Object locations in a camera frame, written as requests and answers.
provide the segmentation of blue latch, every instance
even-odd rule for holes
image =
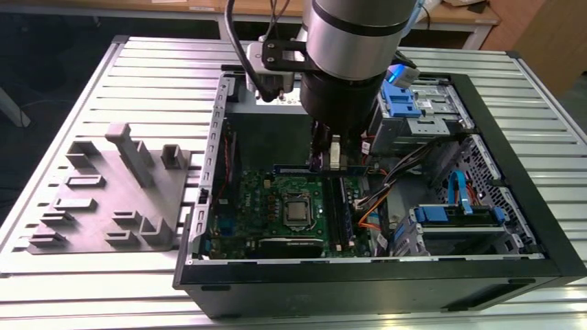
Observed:
[[[396,118],[420,118],[421,111],[413,104],[413,94],[408,89],[383,81],[383,99],[389,106],[389,115]]]
[[[505,213],[503,213],[503,209],[500,207],[493,207],[493,215],[497,223],[501,224],[505,222]]]

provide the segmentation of orange wire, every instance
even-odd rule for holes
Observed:
[[[389,194],[391,189],[387,191],[387,193],[384,194],[384,196],[379,197],[377,201],[375,202],[373,206],[368,209],[365,215],[363,215],[363,217],[359,220],[359,227],[367,227],[367,228],[373,228],[375,230],[380,231],[380,226],[372,224],[372,223],[364,223],[364,221],[367,220],[368,215],[371,214],[371,212],[373,212],[375,208],[377,208],[379,204],[381,204],[383,200],[385,199],[387,195]]]

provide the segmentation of cable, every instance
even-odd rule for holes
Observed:
[[[387,198],[387,195],[389,194],[391,189],[387,191],[387,193],[384,194],[384,196],[381,196],[379,198],[379,200],[375,202],[373,206],[368,209],[367,213],[363,215],[363,217],[359,220],[359,227],[367,227],[367,228],[372,228],[375,230],[380,231],[380,226],[372,224],[372,223],[364,223],[364,221],[367,220],[368,215],[371,214],[371,212],[373,212],[375,208],[377,208],[377,206],[381,204],[383,200]]]
[[[421,9],[425,11],[425,17],[427,17],[425,30],[429,30],[429,13],[428,13],[428,9],[425,9],[425,5],[421,6]]]
[[[389,184],[392,180],[401,176],[411,168],[416,167],[424,161],[428,153],[433,150],[436,145],[440,145],[445,142],[463,140],[467,136],[467,133],[457,133],[451,136],[436,137],[435,139],[428,141],[428,143],[417,147],[411,153],[405,155],[405,157],[400,159],[393,169],[387,173],[387,176],[383,179],[381,187],[376,190],[376,193],[363,198],[356,203],[356,207],[363,206],[388,191],[388,189],[391,188]]]
[[[265,86],[263,85],[263,83],[260,81],[260,77],[259,77],[257,73],[255,72],[255,69],[251,65],[251,62],[248,61],[247,54],[243,49],[243,45],[240,44],[240,40],[239,40],[239,37],[236,36],[236,32],[235,32],[235,25],[233,25],[233,20],[232,20],[233,7],[235,7],[235,0],[228,0],[227,1],[227,8],[224,11],[224,20],[225,20],[225,25],[227,25],[228,38],[231,39],[231,44],[232,44],[232,47],[236,51],[236,56],[239,57],[240,64],[245,70],[247,75],[251,77],[251,80],[253,82],[256,90],[259,91],[260,97],[261,97],[263,101],[271,102],[277,97],[277,94],[275,94],[275,96],[272,96],[271,91],[267,90]]]
[[[273,21],[275,21],[275,7],[277,6],[277,0],[268,0],[268,4],[271,6],[271,17],[268,18],[268,27],[267,27],[267,32],[264,34],[265,36],[265,40],[268,38],[268,34],[272,31],[273,28]]]

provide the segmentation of aluminum profile table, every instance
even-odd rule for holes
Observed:
[[[521,60],[503,52],[403,49],[421,71],[468,74],[583,260],[587,259],[585,135]],[[177,143],[193,152],[184,201],[197,198],[199,166],[220,64],[236,64],[224,41],[116,37],[0,229],[2,329],[223,327],[288,329],[580,329],[587,281],[531,292],[480,312],[212,321],[172,289],[177,251],[33,256],[25,251],[50,184],[69,163],[73,138],[102,138],[129,122],[148,148]],[[181,210],[180,222],[187,216]]]

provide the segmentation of blue drive bracket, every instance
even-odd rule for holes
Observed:
[[[455,181],[459,185],[459,204],[461,205],[465,215],[472,215],[473,210],[471,208],[471,202],[468,201],[467,193],[467,179],[465,174],[460,170],[453,170],[451,176],[448,177],[448,203],[455,204]]]
[[[381,95],[389,106],[393,118],[420,118],[421,110],[413,104],[413,94],[405,88],[396,87],[389,81],[383,81]]]

